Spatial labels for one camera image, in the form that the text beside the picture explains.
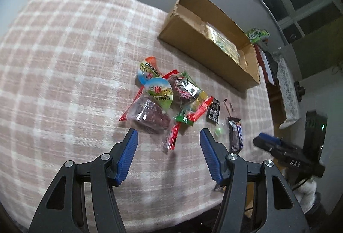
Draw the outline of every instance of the metal screw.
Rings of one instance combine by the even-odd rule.
[[[107,161],[110,157],[111,157],[110,154],[102,154],[100,158],[101,158],[103,161]]]
[[[66,161],[65,162],[65,167],[71,167],[71,166],[73,166],[73,161]]]
[[[266,160],[266,161],[265,161],[265,165],[266,165],[266,166],[269,166],[269,167],[272,167],[272,166],[274,166],[274,162],[271,161],[271,160]]]
[[[231,160],[236,160],[237,159],[237,155],[236,154],[234,154],[234,153],[230,153],[230,154],[228,154],[228,156],[227,156],[229,159],[231,159]]]

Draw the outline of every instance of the snack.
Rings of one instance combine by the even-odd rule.
[[[180,128],[180,122],[175,122],[170,130],[170,133],[167,135],[165,141],[163,142],[163,146],[167,150],[174,150],[176,138]]]
[[[150,56],[140,63],[137,76],[143,85],[153,77],[161,77],[161,72],[157,69],[156,57]]]
[[[195,101],[182,108],[180,113],[175,117],[175,120],[192,126],[193,123],[205,113],[212,103],[212,100],[213,97],[208,97],[207,94],[202,91]]]
[[[239,64],[239,54],[237,52],[236,46],[228,40],[227,37],[211,24],[206,23],[205,29],[206,36],[213,41],[220,49],[230,56],[237,64]]]
[[[239,119],[237,112],[235,111],[232,103],[228,99],[224,100],[224,105],[230,117],[235,117]]]
[[[171,75],[168,81],[173,89],[173,99],[181,107],[175,120],[193,125],[207,110],[213,97],[202,91],[187,72]]]
[[[164,110],[170,108],[173,101],[173,90],[168,80],[154,77],[145,83],[144,88]]]
[[[163,76],[163,78],[164,78],[164,79],[169,79],[172,75],[175,75],[175,74],[178,74],[178,73],[179,73],[179,72],[178,72],[177,70],[173,70],[173,71],[171,71],[171,72],[165,74],[165,75]],[[142,87],[139,89],[138,93],[136,94],[135,98],[133,99],[133,102],[130,104],[129,108],[124,112],[124,114],[119,118],[119,121],[127,121],[127,120],[128,120],[127,117],[126,117],[127,112],[128,112],[128,110],[130,109],[130,107],[132,106],[132,104],[141,96],[141,94],[143,93],[143,90],[144,90],[144,86],[142,86]]]
[[[243,148],[243,135],[240,119],[227,118],[229,122],[230,153],[238,154]]]
[[[246,35],[248,36],[251,43],[256,43],[259,40],[266,42],[270,37],[270,34],[267,30],[260,30],[258,28],[252,28],[251,30],[246,32]]]
[[[209,109],[207,110],[206,119],[218,124],[219,110],[219,101],[213,98],[213,101],[210,104]]]
[[[143,92],[128,109],[127,120],[134,120],[155,131],[167,130],[170,117],[148,93]]]

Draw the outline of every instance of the table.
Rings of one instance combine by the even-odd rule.
[[[129,232],[172,226],[220,203],[199,145],[200,130],[214,129],[205,117],[181,132],[167,155],[161,139],[118,121],[138,91],[136,71],[147,56],[156,56],[162,73],[187,70],[208,94],[229,98],[242,118],[240,156],[270,157],[252,144],[261,131],[273,134],[263,75],[259,86],[239,93],[157,39],[166,16],[135,0],[29,0],[13,22],[0,43],[0,200],[18,223],[29,227],[66,160],[92,161],[130,127],[138,130],[138,148],[114,190]],[[89,185],[86,205],[93,232]]]

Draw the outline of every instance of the blue gripper pad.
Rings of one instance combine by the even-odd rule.
[[[216,142],[208,129],[202,129],[200,132],[200,146],[212,180],[221,185],[224,180],[221,172],[221,165],[223,162],[225,163],[225,156],[223,157],[223,155],[228,153],[225,146]],[[218,149],[221,149],[223,153],[218,154]]]
[[[268,135],[268,134],[265,134],[265,133],[260,133],[258,135],[258,137],[260,137],[264,141],[275,143],[277,145],[281,145],[281,139],[279,139],[277,137],[274,137],[274,136],[271,136],[271,135]]]
[[[135,129],[130,129],[121,145],[126,145],[126,147],[122,147],[123,152],[117,165],[117,175],[115,177],[115,181],[118,185],[120,185],[121,182],[125,181],[126,176],[129,172],[134,153],[136,152],[138,146],[137,131]]]

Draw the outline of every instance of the cardboard box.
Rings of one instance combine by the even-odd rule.
[[[204,31],[210,23],[235,44],[239,64],[224,53]],[[260,83],[257,57],[245,33],[209,0],[177,0],[159,38],[188,54],[243,92]]]

